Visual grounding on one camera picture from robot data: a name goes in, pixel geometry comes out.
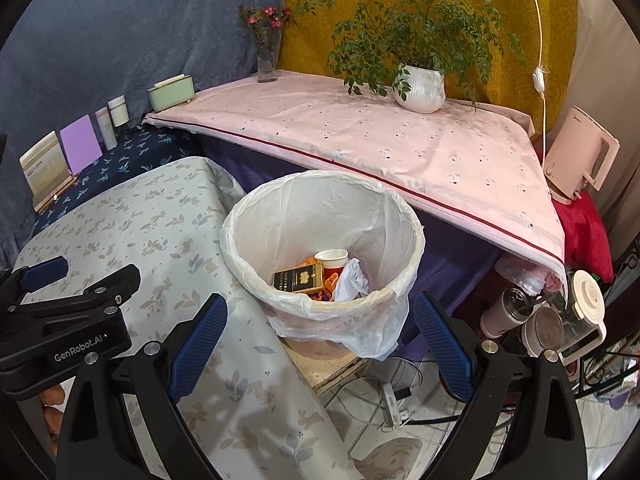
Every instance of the pink electric kettle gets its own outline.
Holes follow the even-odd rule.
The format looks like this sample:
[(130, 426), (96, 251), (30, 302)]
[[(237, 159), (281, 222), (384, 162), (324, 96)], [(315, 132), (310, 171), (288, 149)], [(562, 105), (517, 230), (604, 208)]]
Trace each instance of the pink electric kettle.
[[(607, 154), (595, 176), (591, 172), (606, 144)], [(620, 143), (578, 107), (569, 108), (543, 167), (555, 200), (570, 204), (586, 183), (599, 190), (618, 154)]]

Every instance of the gray blue fabric backdrop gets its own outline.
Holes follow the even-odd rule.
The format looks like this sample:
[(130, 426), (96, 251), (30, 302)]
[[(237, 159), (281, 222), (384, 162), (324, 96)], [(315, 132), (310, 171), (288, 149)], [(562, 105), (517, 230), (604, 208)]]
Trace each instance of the gray blue fabric backdrop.
[(150, 110), (146, 89), (193, 75), (197, 89), (256, 70), (240, 4), (282, 0), (33, 0), (0, 50), (0, 266), (12, 265), (33, 225), (18, 158), (51, 130), (124, 94), (130, 116)]

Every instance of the screw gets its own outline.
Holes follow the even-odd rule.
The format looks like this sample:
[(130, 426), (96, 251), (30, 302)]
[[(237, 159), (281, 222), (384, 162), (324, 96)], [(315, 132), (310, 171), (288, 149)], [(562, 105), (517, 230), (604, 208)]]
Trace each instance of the screw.
[(556, 352), (555, 350), (551, 350), (551, 349), (547, 349), (545, 350), (545, 359), (547, 361), (549, 361), (550, 363), (556, 363), (558, 362), (558, 352)]
[(485, 339), (482, 341), (482, 350), (488, 354), (495, 354), (498, 351), (498, 343), (490, 339)]
[(147, 343), (145, 345), (145, 354), (147, 355), (156, 355), (160, 351), (160, 343), (157, 341), (152, 341), (151, 343)]
[(98, 360), (98, 354), (96, 352), (89, 352), (84, 356), (84, 362), (88, 365), (94, 364)]

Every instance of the tile floor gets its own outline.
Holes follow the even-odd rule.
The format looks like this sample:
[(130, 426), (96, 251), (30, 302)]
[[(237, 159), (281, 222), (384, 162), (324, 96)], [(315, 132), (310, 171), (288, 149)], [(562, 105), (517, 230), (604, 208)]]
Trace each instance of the tile floor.
[[(446, 394), (438, 379), (438, 369), (434, 363), (418, 364), (422, 373), (422, 384), (412, 388), (412, 396), (400, 404), (400, 410), (413, 412), (413, 418), (438, 418), (453, 415), (462, 410), (462, 405)], [(418, 383), (416, 371), (404, 362), (388, 359), (371, 365), (367, 376), (377, 380), (360, 379), (347, 384), (334, 398), (337, 391), (327, 392), (321, 401), (334, 422), (338, 433), (351, 455), (364, 459), (379, 444), (398, 436), (414, 437), (423, 442), (417, 462), (407, 480), (417, 480), (451, 432), (454, 422), (439, 426), (403, 426), (395, 431), (381, 428), (385, 414), (380, 407), (379, 382), (391, 382), (394, 389)], [(577, 401), (584, 430), (589, 480), (595, 480), (617, 455), (629, 434), (640, 419), (640, 410), (625, 406), (616, 412), (608, 404), (588, 397)], [(498, 422), (507, 420), (501, 416)], [(506, 438), (507, 429), (494, 433), (482, 457), (474, 478), (480, 478), (492, 471)]]

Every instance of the pink tablecloth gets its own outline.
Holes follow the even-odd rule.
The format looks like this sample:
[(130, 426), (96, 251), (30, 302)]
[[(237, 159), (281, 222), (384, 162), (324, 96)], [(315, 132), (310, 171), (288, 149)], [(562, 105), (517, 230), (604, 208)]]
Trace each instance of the pink tablecloth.
[(376, 178), (566, 286), (564, 233), (540, 164), (527, 132), (504, 115), (453, 102), (421, 115), (392, 98), (349, 96), (339, 79), (284, 72), (273, 83), (248, 78), (200, 92), (146, 120)]

